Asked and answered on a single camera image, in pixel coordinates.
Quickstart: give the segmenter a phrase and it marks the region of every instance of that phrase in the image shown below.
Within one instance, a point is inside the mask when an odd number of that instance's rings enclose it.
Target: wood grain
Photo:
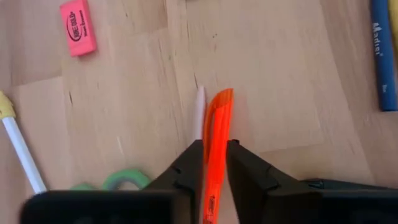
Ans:
[[[398,187],[369,0],[89,0],[98,50],[80,58],[65,1],[0,2],[0,89],[50,189],[128,167],[156,178],[190,144],[198,85],[208,101],[235,89],[230,137],[284,172]],[[0,216],[15,223],[32,192],[3,128],[0,148]],[[238,223],[224,183],[219,222]]]

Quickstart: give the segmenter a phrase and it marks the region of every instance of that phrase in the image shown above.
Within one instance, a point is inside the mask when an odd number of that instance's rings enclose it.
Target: white pencil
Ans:
[[[24,137],[15,121],[16,114],[12,108],[11,101],[0,91],[0,119],[8,133],[8,136],[14,146],[18,158],[25,170],[26,176],[33,188],[35,194],[47,191],[39,171],[35,165],[32,155],[26,145]]]
[[[193,141],[203,139],[203,122],[205,119],[206,96],[205,87],[199,86],[197,100],[195,103],[195,111],[193,114]]]

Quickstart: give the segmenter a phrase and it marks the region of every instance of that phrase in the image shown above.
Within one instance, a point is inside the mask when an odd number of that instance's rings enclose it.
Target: eraser label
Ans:
[[[74,42],[78,42],[82,36],[87,37],[85,17],[82,10],[79,10],[78,17],[73,11],[70,12],[67,19],[67,31],[69,38]]]

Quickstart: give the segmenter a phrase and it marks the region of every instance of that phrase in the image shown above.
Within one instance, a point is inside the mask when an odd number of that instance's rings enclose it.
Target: pink eraser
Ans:
[[[73,0],[60,6],[71,56],[87,54],[96,49],[93,25],[87,0]]]

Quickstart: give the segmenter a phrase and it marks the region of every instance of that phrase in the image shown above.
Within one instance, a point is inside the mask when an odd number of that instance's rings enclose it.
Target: black plastic device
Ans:
[[[203,144],[195,141],[140,191],[49,191],[28,200],[22,224],[199,223]],[[228,142],[228,179],[239,222],[398,223],[398,190],[334,180],[298,181]]]

